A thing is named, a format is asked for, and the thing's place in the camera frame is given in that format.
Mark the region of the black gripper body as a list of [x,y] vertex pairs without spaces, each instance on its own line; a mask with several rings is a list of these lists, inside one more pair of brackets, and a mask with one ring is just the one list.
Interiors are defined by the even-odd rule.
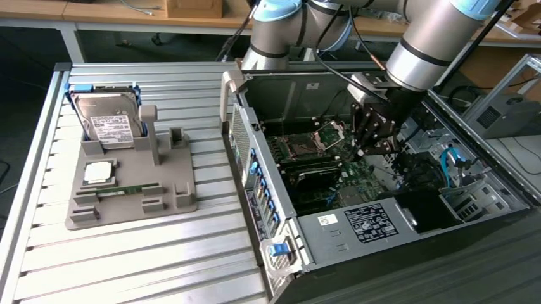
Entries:
[[373,101],[365,107],[376,113],[380,129],[388,131],[400,130],[402,124],[412,116],[414,109],[425,98],[425,91],[413,91],[406,88],[389,88],[385,93],[385,101]]

